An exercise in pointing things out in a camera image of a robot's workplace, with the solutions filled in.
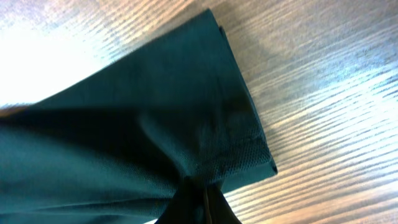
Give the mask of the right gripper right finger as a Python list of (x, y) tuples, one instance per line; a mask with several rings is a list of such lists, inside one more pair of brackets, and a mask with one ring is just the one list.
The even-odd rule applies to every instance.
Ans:
[(206, 224), (241, 224), (217, 185), (205, 189)]

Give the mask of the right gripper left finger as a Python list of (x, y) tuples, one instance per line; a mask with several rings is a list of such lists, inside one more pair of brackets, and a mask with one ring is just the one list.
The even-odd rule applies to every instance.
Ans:
[(186, 177), (155, 224), (204, 224), (205, 191)]

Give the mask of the black polo shirt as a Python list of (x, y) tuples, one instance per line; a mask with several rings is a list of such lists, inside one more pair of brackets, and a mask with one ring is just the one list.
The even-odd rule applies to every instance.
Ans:
[(276, 174), (210, 10), (1, 118), (2, 223), (156, 222), (186, 177), (224, 196)]

